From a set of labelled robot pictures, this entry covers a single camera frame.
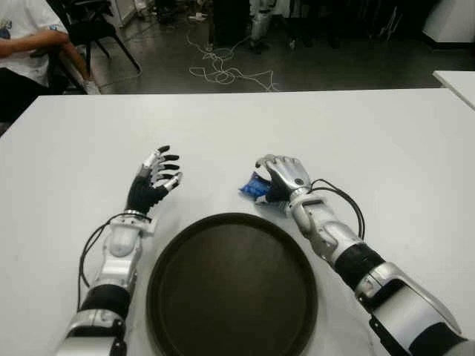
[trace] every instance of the chair leg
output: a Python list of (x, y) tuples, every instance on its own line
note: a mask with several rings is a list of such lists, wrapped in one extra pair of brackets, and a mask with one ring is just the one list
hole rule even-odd
[(131, 53), (127, 50), (127, 48), (125, 48), (125, 45), (122, 43), (122, 41), (120, 41), (119, 37), (117, 37), (117, 34), (114, 34), (112, 37), (116, 40), (117, 44), (122, 48), (125, 55), (130, 59), (130, 61), (134, 65), (134, 67), (137, 69), (137, 72), (140, 72), (141, 70), (140, 70), (139, 64), (134, 59), (134, 57), (131, 55)]
[(101, 49), (102, 52), (104, 52), (104, 54), (107, 56), (107, 58), (111, 58), (111, 56), (109, 55), (109, 52), (104, 48), (104, 46), (102, 46), (101, 42), (99, 42), (99, 40), (97, 39), (96, 41), (96, 45)]
[(91, 43), (86, 44), (86, 69), (91, 74)]
[(73, 83), (74, 87), (81, 93), (81, 94), (87, 94), (84, 88), (78, 83), (76, 78), (71, 74), (71, 72), (65, 67), (64, 64), (59, 60), (57, 62), (58, 67), (61, 69), (61, 71), (66, 75), (66, 78)]

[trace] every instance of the white t-shirt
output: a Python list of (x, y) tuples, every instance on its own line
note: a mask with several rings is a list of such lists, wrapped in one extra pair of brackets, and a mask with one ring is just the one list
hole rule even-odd
[[(20, 39), (41, 30), (68, 33), (45, 0), (0, 0), (0, 39)], [(0, 58), (0, 68), (8, 68), (47, 87), (48, 56), (30, 58), (31, 52)]]

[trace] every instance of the white table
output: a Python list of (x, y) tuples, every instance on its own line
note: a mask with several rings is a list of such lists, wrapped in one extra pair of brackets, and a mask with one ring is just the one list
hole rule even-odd
[[(475, 113), (448, 89), (38, 99), (0, 139), (0, 354), (55, 349), (73, 315), (85, 239), (121, 211), (139, 163), (167, 143), (182, 155), (185, 179), (152, 212), (160, 224), (145, 241), (130, 355), (152, 355), (144, 300), (157, 255), (190, 223), (226, 211), (283, 226), (310, 259), (320, 303), (306, 355), (370, 354), (361, 310), (293, 222), (238, 194), (270, 152), (299, 157), (314, 179), (349, 191), (368, 243), (438, 296), (473, 338), (473, 132)], [(350, 208), (329, 203), (355, 226)]]
[(433, 76), (475, 110), (475, 72), (436, 70)]

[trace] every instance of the wire bundle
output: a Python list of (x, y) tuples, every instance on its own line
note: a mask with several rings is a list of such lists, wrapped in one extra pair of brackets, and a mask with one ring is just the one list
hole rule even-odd
[[(189, 72), (192, 76), (197, 76), (200, 78), (204, 78), (207, 82), (210, 83), (218, 83), (221, 85), (230, 85), (235, 82), (236, 79), (245, 79), (250, 80), (253, 82), (258, 83), (265, 91), (272, 92), (272, 91), (279, 91), (275, 86), (276, 84), (273, 81), (274, 71), (273, 70), (266, 70), (265, 72), (255, 73), (255, 74), (243, 74), (239, 69), (236, 67), (225, 68), (224, 62), (229, 61), (234, 58), (235, 56), (235, 49), (241, 43), (244, 43), (248, 37), (239, 41), (235, 44), (232, 48), (218, 48), (211, 51), (206, 51), (202, 49), (198, 44), (193, 43), (190, 41), (189, 35), (186, 34), (186, 41), (196, 47), (202, 54), (202, 60), (211, 60), (212, 67), (214, 72), (207, 73), (204, 67), (190, 67)], [(218, 51), (226, 51), (227, 54), (223, 56), (219, 56), (216, 54)], [(262, 83), (258, 77), (260, 76), (269, 76), (269, 85), (265, 85)]]
[(116, 217), (139, 217), (140, 219), (145, 219), (149, 222), (151, 222), (151, 219), (147, 217), (146, 215), (141, 215), (141, 214), (134, 214), (134, 213), (121, 213), (114, 215), (113, 217), (109, 218), (105, 223), (103, 223), (100, 227), (98, 227), (92, 235), (88, 238), (86, 241), (86, 244), (84, 244), (84, 248), (82, 249), (81, 256), (79, 258), (79, 271), (77, 274), (77, 307), (76, 310), (79, 311), (79, 308), (81, 307), (81, 280), (84, 282), (86, 287), (89, 288), (89, 282), (88, 279), (86, 278), (84, 274), (84, 261), (86, 256), (88, 255), (88, 252), (91, 250), (91, 248), (94, 246), (94, 244), (97, 242), (97, 240), (101, 237), (102, 233), (104, 232), (104, 229), (111, 224), (111, 221), (114, 220)]
[[(328, 188), (328, 187), (313, 188), (313, 186), (318, 182), (323, 182), (326, 185), (328, 185), (330, 188)], [(342, 197), (343, 199), (345, 199), (348, 202), (348, 204), (351, 205), (351, 207), (353, 208), (353, 210), (356, 213), (356, 217), (358, 218), (358, 237), (361, 238), (362, 240), (364, 240), (364, 233), (366, 232), (366, 222), (364, 221), (363, 213), (361, 212), (361, 209), (359, 208), (358, 204), (355, 202), (355, 200), (349, 194), (345, 193), (340, 188), (336, 187), (332, 183), (330, 183), (327, 180), (322, 179), (322, 178), (314, 180), (312, 182), (311, 189), (308, 192), (308, 194), (310, 194), (314, 191), (331, 191), (332, 193), (335, 193), (335, 194), (339, 195), (340, 197)]]

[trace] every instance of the black chair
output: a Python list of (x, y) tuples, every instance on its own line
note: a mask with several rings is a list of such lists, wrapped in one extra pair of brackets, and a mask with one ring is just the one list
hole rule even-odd
[(86, 46), (86, 65), (91, 72), (91, 44), (95, 42), (104, 54), (110, 58), (108, 51), (99, 42), (105, 37), (113, 38), (125, 55), (140, 72), (140, 66), (120, 41), (115, 27), (105, 20), (104, 14), (111, 15), (111, 3), (107, 0), (47, 0), (51, 8), (69, 32), (69, 38), (75, 45)]

